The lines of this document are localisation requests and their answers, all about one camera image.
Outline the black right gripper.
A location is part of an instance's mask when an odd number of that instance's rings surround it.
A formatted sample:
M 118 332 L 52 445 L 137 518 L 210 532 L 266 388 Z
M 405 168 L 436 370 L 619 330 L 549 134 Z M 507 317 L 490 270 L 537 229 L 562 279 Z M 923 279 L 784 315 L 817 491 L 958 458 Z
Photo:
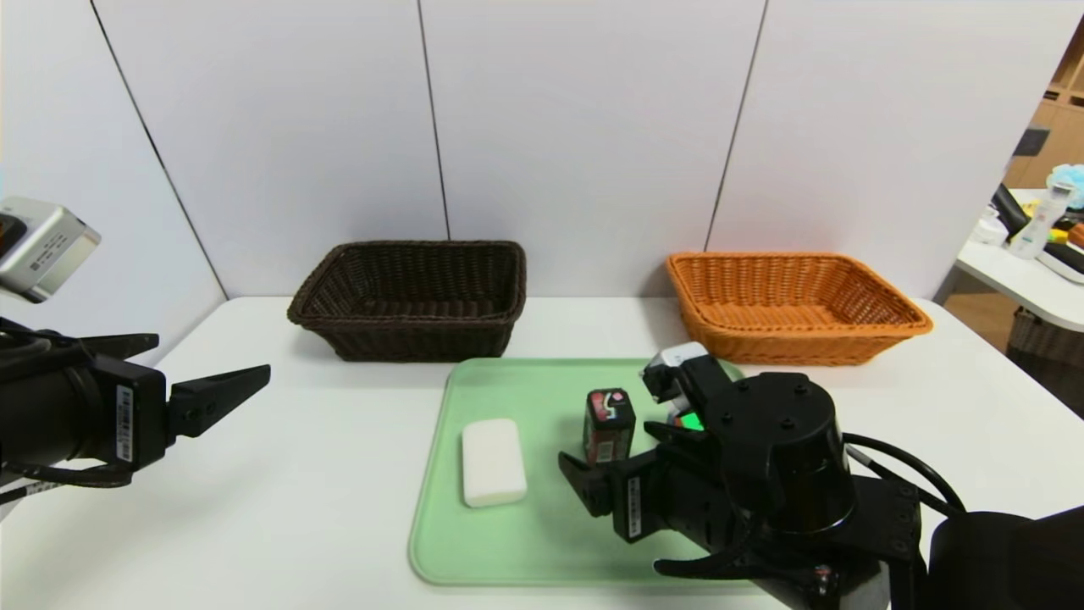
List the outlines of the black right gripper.
M 612 529 L 630 544 L 662 530 L 694 544 L 741 541 L 743 518 L 723 482 L 717 444 L 704 431 L 666 421 L 643 428 L 655 447 L 608 464 L 608 471 L 558 452 L 559 471 L 588 512 L 612 514 Z

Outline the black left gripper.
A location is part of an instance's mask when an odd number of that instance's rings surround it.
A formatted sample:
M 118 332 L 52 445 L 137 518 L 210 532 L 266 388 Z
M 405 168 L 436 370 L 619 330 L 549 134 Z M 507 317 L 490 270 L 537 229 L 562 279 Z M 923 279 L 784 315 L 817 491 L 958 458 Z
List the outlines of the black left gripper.
M 4 380 L 3 460 L 96 459 L 138 470 L 179 437 L 197 439 L 270 382 L 271 367 L 260 364 L 178 382 L 166 402 L 163 372 L 124 362 L 159 342 L 155 333 L 81 337 L 90 362 Z

